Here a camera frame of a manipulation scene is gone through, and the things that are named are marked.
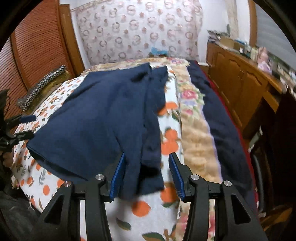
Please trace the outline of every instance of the wooden cabinet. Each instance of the wooden cabinet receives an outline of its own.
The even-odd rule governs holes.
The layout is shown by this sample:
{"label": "wooden cabinet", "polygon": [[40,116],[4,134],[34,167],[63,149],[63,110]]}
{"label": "wooden cabinet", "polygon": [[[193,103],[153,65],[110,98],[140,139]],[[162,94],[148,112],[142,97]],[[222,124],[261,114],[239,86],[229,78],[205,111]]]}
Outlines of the wooden cabinet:
{"label": "wooden cabinet", "polygon": [[242,132],[250,123],[261,100],[271,95],[269,91],[281,93],[276,81],[259,70],[256,63],[218,45],[208,43],[207,62],[210,65],[209,77]]}

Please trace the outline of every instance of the navy fabric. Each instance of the navy fabric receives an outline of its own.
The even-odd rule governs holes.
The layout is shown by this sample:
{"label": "navy fabric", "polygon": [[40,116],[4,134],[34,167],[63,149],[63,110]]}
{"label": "navy fabric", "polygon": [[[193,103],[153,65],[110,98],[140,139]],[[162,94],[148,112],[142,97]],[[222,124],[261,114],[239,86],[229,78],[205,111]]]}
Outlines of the navy fabric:
{"label": "navy fabric", "polygon": [[194,61],[189,62],[191,82],[205,94],[203,113],[214,137],[222,178],[235,185],[255,212],[253,181],[237,130],[201,68]]}
{"label": "navy fabric", "polygon": [[165,105],[167,79],[166,67],[149,64],[90,72],[27,143],[30,154],[62,180],[78,183],[104,173],[122,151],[121,198],[163,189],[157,111]]}

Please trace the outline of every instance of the pillow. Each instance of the pillow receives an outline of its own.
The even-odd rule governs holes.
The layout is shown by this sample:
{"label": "pillow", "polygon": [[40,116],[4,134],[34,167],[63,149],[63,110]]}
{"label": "pillow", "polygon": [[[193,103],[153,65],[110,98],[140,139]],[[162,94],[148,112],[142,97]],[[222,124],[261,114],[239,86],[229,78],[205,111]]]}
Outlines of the pillow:
{"label": "pillow", "polygon": [[27,94],[17,100],[17,106],[26,115],[31,115],[36,109],[65,81],[70,79],[66,66],[54,69],[31,88]]}

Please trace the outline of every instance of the beige curtain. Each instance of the beige curtain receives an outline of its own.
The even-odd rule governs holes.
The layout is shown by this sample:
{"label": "beige curtain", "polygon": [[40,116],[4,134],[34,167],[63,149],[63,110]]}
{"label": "beige curtain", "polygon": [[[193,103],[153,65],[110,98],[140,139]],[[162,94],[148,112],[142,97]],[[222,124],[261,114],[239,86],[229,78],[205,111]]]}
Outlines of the beige curtain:
{"label": "beige curtain", "polygon": [[237,21],[237,2],[236,0],[225,0],[227,15],[230,27],[230,37],[237,39],[239,37],[239,25]]}
{"label": "beige curtain", "polygon": [[96,0],[73,11],[91,65],[145,58],[152,47],[199,60],[199,0]]}

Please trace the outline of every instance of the navy blue bedding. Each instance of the navy blue bedding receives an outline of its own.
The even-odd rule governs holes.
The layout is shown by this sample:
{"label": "navy blue bedding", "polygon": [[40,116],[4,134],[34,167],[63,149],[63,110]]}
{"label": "navy blue bedding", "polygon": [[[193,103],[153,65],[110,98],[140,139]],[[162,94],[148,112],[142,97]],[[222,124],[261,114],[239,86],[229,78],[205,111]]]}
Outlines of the navy blue bedding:
{"label": "navy blue bedding", "polygon": [[203,113],[214,137],[222,178],[231,181],[256,212],[253,180],[236,127],[201,68],[195,61],[189,62],[191,82],[205,94]]}
{"label": "navy blue bedding", "polygon": [[27,143],[30,154],[62,180],[79,183],[104,173],[122,151],[121,198],[163,189],[157,111],[167,79],[166,67],[149,63],[90,72]]}

